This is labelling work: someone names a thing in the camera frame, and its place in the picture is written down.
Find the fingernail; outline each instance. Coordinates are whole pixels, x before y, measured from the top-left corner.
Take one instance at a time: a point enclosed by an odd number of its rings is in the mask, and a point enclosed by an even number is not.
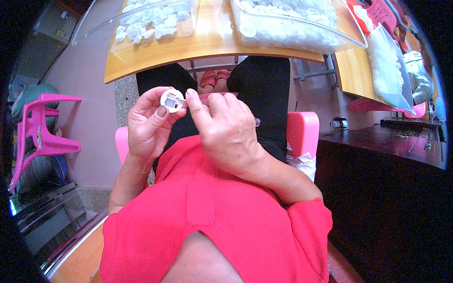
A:
[[[167,113],[167,108],[163,105],[159,106],[159,108],[156,111],[157,116],[159,116],[160,118],[163,118],[166,113]]]
[[[186,95],[192,95],[195,93],[195,90],[191,89],[191,88],[188,88],[187,91],[186,91]]]

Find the red shirt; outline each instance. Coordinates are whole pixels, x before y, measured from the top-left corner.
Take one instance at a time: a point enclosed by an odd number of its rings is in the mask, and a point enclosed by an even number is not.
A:
[[[218,169],[200,137],[160,158],[155,185],[105,221],[100,276],[160,282],[188,235],[202,231],[244,282],[327,282],[332,215],[321,199],[285,210],[271,192]]]

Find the white plastic bag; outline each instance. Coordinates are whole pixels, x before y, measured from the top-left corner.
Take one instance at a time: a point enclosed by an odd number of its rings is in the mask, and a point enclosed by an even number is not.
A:
[[[401,51],[381,24],[367,37],[367,41],[366,52],[373,76],[374,92],[393,107],[411,111],[414,107],[412,93],[409,101],[402,94],[405,84],[409,84],[410,91],[410,83]],[[407,85],[404,89],[407,96]]]

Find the black pants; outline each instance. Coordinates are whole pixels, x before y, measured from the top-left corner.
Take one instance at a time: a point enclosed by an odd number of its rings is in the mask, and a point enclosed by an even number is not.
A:
[[[247,104],[261,125],[256,128],[258,142],[278,160],[286,160],[286,118],[289,93],[289,60],[277,57],[248,56],[231,72],[226,84],[238,99]],[[173,86],[184,95],[197,90],[197,82],[179,64],[170,64],[137,73],[139,94],[157,86]],[[198,134],[190,112],[172,127],[167,150],[178,139]]]

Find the hand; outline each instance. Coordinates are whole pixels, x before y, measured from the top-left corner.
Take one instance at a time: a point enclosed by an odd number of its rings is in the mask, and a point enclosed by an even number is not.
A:
[[[204,151],[216,166],[242,177],[259,163],[265,150],[257,141],[255,118],[244,102],[231,93],[212,93],[207,108],[193,89],[187,90],[186,100]]]
[[[129,155],[139,163],[152,163],[162,154],[173,124],[187,114],[186,108],[170,113],[160,105],[160,97],[170,88],[159,86],[145,92],[127,115]]]

